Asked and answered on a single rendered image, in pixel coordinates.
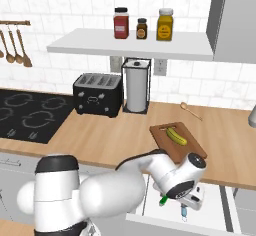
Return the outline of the white paper towel roll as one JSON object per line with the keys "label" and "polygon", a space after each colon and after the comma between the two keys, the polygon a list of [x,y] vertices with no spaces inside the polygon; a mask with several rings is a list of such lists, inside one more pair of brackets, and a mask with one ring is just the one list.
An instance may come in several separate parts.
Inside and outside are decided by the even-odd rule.
{"label": "white paper towel roll", "polygon": [[147,63],[130,60],[127,63],[127,108],[131,112],[142,112],[146,108]]}

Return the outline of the green cucumber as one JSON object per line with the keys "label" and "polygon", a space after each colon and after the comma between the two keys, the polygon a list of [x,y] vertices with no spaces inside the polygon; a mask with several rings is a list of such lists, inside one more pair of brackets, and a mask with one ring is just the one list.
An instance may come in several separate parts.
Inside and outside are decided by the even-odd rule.
{"label": "green cucumber", "polygon": [[172,141],[181,146],[185,146],[187,144],[187,140],[180,136],[173,128],[167,128],[166,134]]}

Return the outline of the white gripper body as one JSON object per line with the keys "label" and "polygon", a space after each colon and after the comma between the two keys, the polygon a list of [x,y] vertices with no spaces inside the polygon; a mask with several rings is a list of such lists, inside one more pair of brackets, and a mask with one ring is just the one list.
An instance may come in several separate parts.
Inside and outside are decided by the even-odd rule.
{"label": "white gripper body", "polygon": [[193,210],[200,210],[204,200],[204,188],[196,186],[194,190],[180,199],[180,202]]}

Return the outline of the yellow spice jar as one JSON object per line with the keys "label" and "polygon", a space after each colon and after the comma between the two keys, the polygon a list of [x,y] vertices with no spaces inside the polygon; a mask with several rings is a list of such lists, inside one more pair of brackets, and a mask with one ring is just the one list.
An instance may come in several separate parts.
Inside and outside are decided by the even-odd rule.
{"label": "yellow spice jar", "polygon": [[156,39],[158,41],[171,41],[173,32],[173,10],[161,8],[157,21]]}

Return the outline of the grey wall cupboard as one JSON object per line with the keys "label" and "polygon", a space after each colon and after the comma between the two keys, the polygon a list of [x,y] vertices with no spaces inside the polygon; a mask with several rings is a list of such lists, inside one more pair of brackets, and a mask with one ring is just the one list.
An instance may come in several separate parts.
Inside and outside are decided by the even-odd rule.
{"label": "grey wall cupboard", "polygon": [[211,0],[206,34],[214,61],[256,64],[256,0]]}

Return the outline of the grey base cupboard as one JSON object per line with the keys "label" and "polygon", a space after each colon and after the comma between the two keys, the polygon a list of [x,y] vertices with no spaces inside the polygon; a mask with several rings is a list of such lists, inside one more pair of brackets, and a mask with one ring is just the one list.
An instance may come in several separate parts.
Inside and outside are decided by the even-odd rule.
{"label": "grey base cupboard", "polygon": [[233,197],[242,233],[256,236],[256,191],[234,188]]}

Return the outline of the black toaster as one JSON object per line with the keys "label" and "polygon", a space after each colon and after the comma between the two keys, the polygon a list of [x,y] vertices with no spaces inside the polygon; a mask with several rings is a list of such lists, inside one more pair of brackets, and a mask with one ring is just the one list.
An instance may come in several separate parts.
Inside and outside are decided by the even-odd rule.
{"label": "black toaster", "polygon": [[83,73],[73,83],[74,108],[78,114],[116,117],[122,105],[120,75]]}

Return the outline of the wooden utensil rail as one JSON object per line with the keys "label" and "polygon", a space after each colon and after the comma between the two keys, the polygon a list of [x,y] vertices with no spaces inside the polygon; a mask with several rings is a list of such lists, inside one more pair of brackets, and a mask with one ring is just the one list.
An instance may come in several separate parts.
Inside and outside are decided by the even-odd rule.
{"label": "wooden utensil rail", "polygon": [[0,20],[0,25],[26,25],[26,26],[30,26],[31,23],[28,20],[25,20],[25,21]]}

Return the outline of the white wall shelf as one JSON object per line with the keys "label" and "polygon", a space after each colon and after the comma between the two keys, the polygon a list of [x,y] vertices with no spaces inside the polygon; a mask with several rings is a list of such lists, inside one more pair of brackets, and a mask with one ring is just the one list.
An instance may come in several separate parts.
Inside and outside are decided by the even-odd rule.
{"label": "white wall shelf", "polygon": [[139,40],[135,31],[131,31],[126,39],[115,39],[110,29],[77,28],[48,45],[47,51],[171,60],[213,60],[207,35],[196,32],[175,32],[171,41],[157,41],[154,31],[149,31],[145,40]]}

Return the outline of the black paper towel holder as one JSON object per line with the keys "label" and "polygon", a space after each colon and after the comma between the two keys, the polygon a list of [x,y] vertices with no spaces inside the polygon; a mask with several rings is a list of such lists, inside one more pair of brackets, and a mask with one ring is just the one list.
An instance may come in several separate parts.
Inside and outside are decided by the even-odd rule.
{"label": "black paper towel holder", "polygon": [[[146,94],[146,108],[142,112],[131,112],[127,108],[127,83],[126,83],[126,71],[127,71],[127,63],[130,60],[142,60],[147,63],[147,94]],[[124,63],[121,66],[121,78],[123,84],[123,92],[122,92],[122,111],[126,113],[135,113],[135,114],[146,114],[149,107],[150,102],[150,87],[151,87],[151,60],[147,58],[132,58],[127,57]]]}

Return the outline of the brown wooden cutting board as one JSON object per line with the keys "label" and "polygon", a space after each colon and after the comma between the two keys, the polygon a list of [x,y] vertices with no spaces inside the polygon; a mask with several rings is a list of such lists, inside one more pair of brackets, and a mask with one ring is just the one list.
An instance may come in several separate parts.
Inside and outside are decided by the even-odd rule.
{"label": "brown wooden cutting board", "polygon": [[[166,133],[167,128],[173,128],[174,131],[187,141],[185,146],[175,143]],[[190,153],[196,153],[202,158],[207,158],[207,153],[203,150],[194,136],[190,133],[184,123],[173,122],[162,125],[155,125],[149,128],[159,149],[164,149],[175,164],[179,164],[185,156]]]}

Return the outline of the white open drawer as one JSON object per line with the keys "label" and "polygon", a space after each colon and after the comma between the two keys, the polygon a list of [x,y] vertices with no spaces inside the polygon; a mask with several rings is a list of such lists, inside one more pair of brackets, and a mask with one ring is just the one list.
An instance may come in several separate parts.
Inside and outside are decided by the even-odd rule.
{"label": "white open drawer", "polygon": [[153,188],[153,179],[149,175],[144,179],[146,196],[135,211],[126,215],[127,220],[206,236],[242,235],[230,187],[201,183],[205,190],[201,209],[188,208],[183,217],[181,204],[175,200],[168,199],[160,206],[160,193]]}

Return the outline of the black hob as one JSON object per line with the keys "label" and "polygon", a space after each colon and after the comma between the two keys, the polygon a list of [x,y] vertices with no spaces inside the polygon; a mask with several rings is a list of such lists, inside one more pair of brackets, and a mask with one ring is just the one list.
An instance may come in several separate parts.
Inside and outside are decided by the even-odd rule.
{"label": "black hob", "polygon": [[0,89],[0,137],[47,144],[73,108],[72,96]]}

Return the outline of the grey wall socket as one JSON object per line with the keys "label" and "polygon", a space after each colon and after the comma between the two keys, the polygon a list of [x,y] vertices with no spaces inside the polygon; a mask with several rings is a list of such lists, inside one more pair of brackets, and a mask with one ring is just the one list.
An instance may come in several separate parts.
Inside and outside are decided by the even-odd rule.
{"label": "grey wall socket", "polygon": [[110,71],[113,73],[120,73],[121,66],[123,63],[123,58],[119,56],[111,56],[110,57]]}
{"label": "grey wall socket", "polygon": [[155,59],[154,60],[154,74],[156,76],[165,76],[167,74],[167,60]]}

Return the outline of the small brown spice jar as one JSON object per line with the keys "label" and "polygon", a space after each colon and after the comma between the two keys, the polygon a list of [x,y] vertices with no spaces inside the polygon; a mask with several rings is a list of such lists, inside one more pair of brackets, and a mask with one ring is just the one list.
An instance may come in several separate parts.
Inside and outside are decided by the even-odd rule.
{"label": "small brown spice jar", "polygon": [[137,39],[147,38],[147,20],[145,18],[139,18],[136,30]]}

